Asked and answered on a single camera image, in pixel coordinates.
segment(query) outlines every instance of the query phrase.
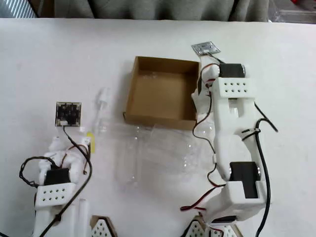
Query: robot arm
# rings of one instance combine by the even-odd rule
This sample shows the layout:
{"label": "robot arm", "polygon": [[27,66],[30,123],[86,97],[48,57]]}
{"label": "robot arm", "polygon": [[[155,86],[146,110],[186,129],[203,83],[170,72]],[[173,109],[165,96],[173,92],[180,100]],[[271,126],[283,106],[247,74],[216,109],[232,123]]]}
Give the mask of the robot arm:
{"label": "robot arm", "polygon": [[267,188],[254,136],[246,135],[258,120],[255,114],[255,88],[250,78],[223,78],[215,58],[201,57],[201,88],[192,94],[197,114],[214,111],[216,154],[213,156],[226,185],[206,203],[205,222],[231,225],[246,220],[266,206]]}

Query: yellow tag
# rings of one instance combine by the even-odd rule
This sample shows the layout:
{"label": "yellow tag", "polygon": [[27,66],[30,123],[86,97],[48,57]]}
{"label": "yellow tag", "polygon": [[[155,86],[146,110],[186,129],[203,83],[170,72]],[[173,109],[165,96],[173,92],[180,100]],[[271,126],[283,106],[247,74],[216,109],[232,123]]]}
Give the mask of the yellow tag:
{"label": "yellow tag", "polygon": [[94,153],[95,152],[94,135],[92,132],[87,132],[87,137],[91,138],[91,153]]}

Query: clear plastic bag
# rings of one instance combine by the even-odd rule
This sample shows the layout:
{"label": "clear plastic bag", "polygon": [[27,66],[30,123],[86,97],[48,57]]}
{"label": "clear plastic bag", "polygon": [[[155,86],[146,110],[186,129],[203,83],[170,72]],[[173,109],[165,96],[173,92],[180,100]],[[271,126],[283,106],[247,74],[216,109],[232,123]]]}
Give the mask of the clear plastic bag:
{"label": "clear plastic bag", "polygon": [[163,172],[186,175],[197,167],[197,144],[189,131],[167,129],[155,125],[146,143],[144,159]]}
{"label": "clear plastic bag", "polygon": [[114,177],[121,185],[136,186],[140,180],[143,141],[150,130],[100,119],[97,146],[114,149]]}

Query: white robot part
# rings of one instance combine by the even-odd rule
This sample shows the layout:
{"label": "white robot part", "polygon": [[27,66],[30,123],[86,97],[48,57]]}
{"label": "white robot part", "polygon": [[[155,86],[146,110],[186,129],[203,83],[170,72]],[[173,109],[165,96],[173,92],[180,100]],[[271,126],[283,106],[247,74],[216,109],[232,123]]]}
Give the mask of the white robot part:
{"label": "white robot part", "polygon": [[219,67],[217,66],[218,61],[216,59],[211,58],[209,56],[202,56],[200,57],[200,59],[201,59],[201,65],[203,65],[201,70],[207,65],[210,65],[210,64],[213,64],[213,65],[205,67],[202,71],[201,92],[198,93],[198,89],[196,89],[194,93],[192,93],[191,95],[193,102],[195,104],[195,107],[197,109],[198,116],[207,113],[208,108],[209,108],[209,98],[206,96],[206,95],[209,95],[208,88],[213,84],[213,79],[216,79],[219,76]]}
{"label": "white robot part", "polygon": [[[36,210],[33,237],[39,237],[55,215],[63,206],[46,206]],[[90,237],[89,204],[87,200],[80,199],[71,204],[62,215],[62,220],[52,226],[45,237]]]}
{"label": "white robot part", "polygon": [[[255,91],[250,79],[217,78],[211,87],[215,121],[217,168],[227,181],[220,194],[206,203],[204,219],[208,225],[230,225],[257,214],[266,205],[266,183],[260,176],[262,163],[253,137],[242,141],[241,132],[255,127]],[[232,113],[231,100],[237,101]],[[246,197],[242,181],[231,181],[232,162],[254,162],[260,180],[255,182],[257,197]]]}

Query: wire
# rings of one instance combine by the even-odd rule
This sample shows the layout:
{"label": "wire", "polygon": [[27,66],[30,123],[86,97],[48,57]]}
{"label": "wire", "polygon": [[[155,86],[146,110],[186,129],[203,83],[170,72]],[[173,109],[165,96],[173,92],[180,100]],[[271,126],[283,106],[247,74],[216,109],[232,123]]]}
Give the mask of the wire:
{"label": "wire", "polygon": [[205,194],[203,194],[195,203],[193,203],[191,206],[181,206],[180,211],[188,211],[191,209],[194,209],[206,196],[208,196],[214,189],[217,187],[214,187],[210,190],[208,190]]}
{"label": "wire", "polygon": [[0,232],[0,236],[1,237],[9,237],[9,236],[5,235],[4,233],[1,233],[1,232]]}
{"label": "wire", "polygon": [[210,227],[210,228],[211,228],[212,230],[214,230],[214,231],[218,231],[218,232],[222,233],[221,237],[224,236],[224,231],[222,231],[222,230],[220,230],[220,229],[217,229],[217,228],[213,228],[213,227]]}
{"label": "wire", "polygon": [[217,163],[215,163],[215,166],[214,166],[213,170],[210,171],[210,172],[208,172],[208,174],[207,174],[207,179],[208,179],[208,181],[211,183],[211,185],[213,185],[214,187],[219,188],[219,187],[225,186],[225,184],[216,184],[216,183],[214,183],[214,182],[209,178],[210,174],[212,174],[212,173],[216,170],[216,167],[217,167]]}
{"label": "wire", "polygon": [[[272,124],[272,122],[270,120],[268,120],[267,118],[261,118],[259,119],[257,122],[256,122],[256,128],[259,128],[259,125],[262,121],[265,121],[267,122],[268,124],[271,125],[271,127],[275,128],[275,131],[278,132],[277,128]],[[260,159],[261,159],[261,162],[262,162],[262,166],[263,166],[263,170],[264,170],[264,173],[265,173],[265,178],[266,178],[266,185],[267,185],[267,200],[266,200],[266,208],[265,208],[265,212],[263,214],[263,218],[262,218],[262,221],[260,223],[260,226],[257,230],[257,233],[256,233],[256,237],[259,236],[260,232],[262,231],[265,223],[266,223],[266,220],[267,220],[267,217],[268,217],[268,213],[269,213],[269,208],[270,208],[270,202],[271,202],[271,187],[270,187],[270,178],[269,178],[269,174],[268,174],[268,168],[267,168],[267,164],[266,164],[266,161],[265,161],[265,158],[264,158],[264,155],[263,155],[263,152],[262,152],[262,148],[261,148],[261,144],[260,144],[260,139],[259,139],[259,132],[256,132],[255,133],[255,139],[256,139],[256,143],[257,143],[257,147],[258,147],[258,151],[259,151],[259,155],[260,155]]]}
{"label": "wire", "polygon": [[275,127],[275,125],[268,119],[268,117],[261,111],[261,109],[258,107],[258,105],[256,103],[254,103],[256,109],[259,111],[259,113],[263,116],[263,118],[260,118],[257,122],[256,122],[256,125],[255,125],[255,131],[252,132],[251,134],[245,136],[243,138],[243,140],[245,140],[246,138],[252,136],[252,135],[255,135],[255,140],[256,140],[256,144],[257,144],[257,148],[258,148],[258,152],[259,152],[259,156],[260,156],[260,159],[261,159],[261,163],[262,163],[262,167],[263,167],[263,170],[264,170],[264,173],[265,173],[265,179],[266,179],[266,187],[267,187],[267,199],[266,199],[266,208],[265,208],[265,212],[263,214],[263,217],[262,217],[262,221],[260,223],[260,226],[258,227],[258,230],[256,232],[256,236],[255,237],[258,237],[260,232],[263,230],[263,227],[266,223],[266,220],[267,220],[267,217],[268,217],[268,213],[269,213],[269,209],[270,209],[270,202],[271,202],[271,186],[270,186],[270,178],[269,178],[269,173],[268,173],[268,168],[267,168],[267,164],[266,164],[266,160],[265,160],[265,157],[263,155],[263,151],[262,151],[262,148],[261,148],[261,143],[260,143],[260,138],[259,138],[259,133],[261,132],[259,126],[260,126],[260,123],[261,122],[267,122],[273,129],[275,132],[278,132],[278,129]]}
{"label": "wire", "polygon": [[34,160],[34,159],[44,159],[44,160],[48,160],[54,168],[59,168],[56,163],[49,157],[31,157],[31,158],[27,158],[22,164],[21,164],[21,168],[20,168],[20,172],[19,172],[19,177],[29,186],[31,187],[35,187],[37,188],[39,186],[39,184],[35,183],[35,181],[29,181],[27,180],[24,175],[23,175],[23,171],[24,171],[24,168],[26,166],[26,164],[31,161],[31,160]]}
{"label": "wire", "polygon": [[89,165],[89,175],[86,179],[86,181],[83,183],[83,185],[78,189],[78,191],[74,194],[74,196],[69,200],[69,202],[63,207],[63,209],[61,209],[61,211],[55,216],[55,218],[49,223],[49,225],[45,228],[45,230],[41,233],[41,235],[39,237],[43,237],[48,230],[54,225],[54,223],[58,220],[61,219],[61,215],[67,210],[67,208],[71,205],[71,203],[76,199],[76,197],[82,192],[82,190],[84,189],[84,187],[87,185],[87,183],[89,182],[91,176],[92,176],[92,164],[91,161],[88,157],[88,155],[80,148],[80,146],[67,134],[67,132],[65,131],[65,126],[63,126],[63,131],[65,132],[65,134],[67,135],[68,139],[70,140],[70,142],[82,153],[82,155],[84,156],[84,158],[86,159],[88,165]]}
{"label": "wire", "polygon": [[259,113],[261,113],[261,115],[268,120],[268,123],[270,124],[270,126],[274,129],[275,132],[278,132],[278,129],[275,127],[275,125],[270,121],[270,119],[268,119],[268,117],[261,111],[261,109],[258,107],[258,105],[255,103],[255,107],[256,109],[259,111]]}
{"label": "wire", "polygon": [[213,56],[213,54],[211,54],[211,53],[207,53],[207,55],[210,56],[211,58],[215,58],[220,63],[224,63],[222,60],[220,60],[219,58]]}
{"label": "wire", "polygon": [[[83,148],[85,149],[85,151],[86,151],[86,154],[89,153],[88,150],[87,150],[87,148],[86,148],[84,145],[78,144],[78,146],[83,147]],[[67,150],[69,151],[69,150],[71,150],[71,149],[73,149],[73,148],[75,148],[75,146],[69,147]]]}
{"label": "wire", "polygon": [[193,129],[192,129],[192,134],[193,134],[193,136],[195,136],[196,138],[203,139],[203,140],[207,141],[207,142],[209,143],[210,147],[212,148],[213,153],[215,154],[215,149],[214,149],[214,147],[213,147],[213,145],[212,145],[212,143],[211,143],[211,141],[210,141],[209,139],[207,139],[207,138],[205,138],[205,137],[199,137],[199,136],[196,136],[196,135],[195,135],[195,129],[196,129],[196,127],[197,127],[199,124],[201,124],[203,121],[205,121],[205,120],[208,118],[208,116],[210,115],[210,113],[211,113],[211,109],[212,109],[212,94],[211,94],[211,92],[209,93],[209,98],[210,98],[210,104],[209,104],[209,109],[208,109],[208,111],[207,111],[207,114],[206,114],[205,118],[203,118],[200,122],[198,122],[198,120],[196,120],[196,123],[195,123],[195,125],[194,125],[194,127],[193,127]]}
{"label": "wire", "polygon": [[[82,144],[78,144],[78,146],[80,146],[80,147],[84,147],[84,149],[85,149],[85,151],[86,151],[86,154],[88,154],[89,155],[89,159],[90,159],[90,153],[88,152],[88,149],[84,146],[84,145],[82,145]],[[84,167],[83,167],[83,174],[87,174],[87,171],[85,171],[85,168],[87,167],[87,161],[85,162],[85,164],[84,164]]]}

